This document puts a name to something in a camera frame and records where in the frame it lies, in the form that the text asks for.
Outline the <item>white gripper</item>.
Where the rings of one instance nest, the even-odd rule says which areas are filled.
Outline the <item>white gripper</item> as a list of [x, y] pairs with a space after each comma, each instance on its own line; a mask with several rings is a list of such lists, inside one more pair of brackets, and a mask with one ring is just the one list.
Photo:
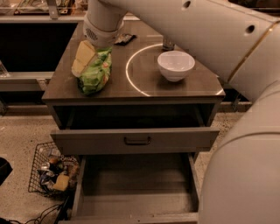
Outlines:
[[73, 64], [72, 64], [72, 74], [75, 77], [80, 77], [81, 74], [88, 67], [89, 63], [93, 61], [96, 56], [97, 48], [107, 48], [111, 47], [118, 37], [119, 31], [123, 28], [123, 22], [115, 31], [102, 31], [96, 28], [88, 20], [88, 17], [84, 18], [83, 24], [83, 34], [87, 40], [80, 42]]

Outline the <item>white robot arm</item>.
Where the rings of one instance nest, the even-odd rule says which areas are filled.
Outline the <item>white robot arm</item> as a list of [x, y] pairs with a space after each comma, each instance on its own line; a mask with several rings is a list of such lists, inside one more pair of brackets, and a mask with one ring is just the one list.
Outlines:
[[128, 12], [253, 103], [211, 157], [199, 224], [280, 224], [278, 18], [228, 0], [88, 0], [93, 45], [111, 46]]

